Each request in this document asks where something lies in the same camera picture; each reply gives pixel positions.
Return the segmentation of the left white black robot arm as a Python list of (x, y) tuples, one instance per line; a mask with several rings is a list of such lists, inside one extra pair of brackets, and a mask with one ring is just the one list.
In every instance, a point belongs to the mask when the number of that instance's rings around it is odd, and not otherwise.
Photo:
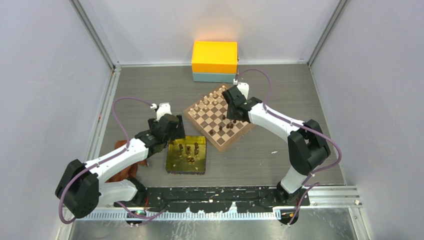
[(171, 141), (185, 137), (182, 115), (166, 113), (148, 120), (149, 129), (141, 131), (123, 146), (87, 162), (71, 161), (55, 190), (59, 206), (66, 207), (76, 219), (89, 215), (96, 207), (118, 202), (141, 206), (146, 188), (135, 178), (110, 182), (127, 167), (160, 153)]

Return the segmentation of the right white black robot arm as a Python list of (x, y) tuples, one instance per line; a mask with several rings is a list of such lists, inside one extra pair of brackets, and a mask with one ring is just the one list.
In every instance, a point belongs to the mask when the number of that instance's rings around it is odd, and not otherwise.
[(261, 126), (287, 143), (291, 166), (277, 184), (277, 198), (281, 204), (291, 205), (307, 177), (330, 156), (331, 150), (315, 120), (293, 119), (274, 111), (256, 97), (247, 98), (247, 87), (242, 83), (222, 93), (227, 103), (226, 117)]

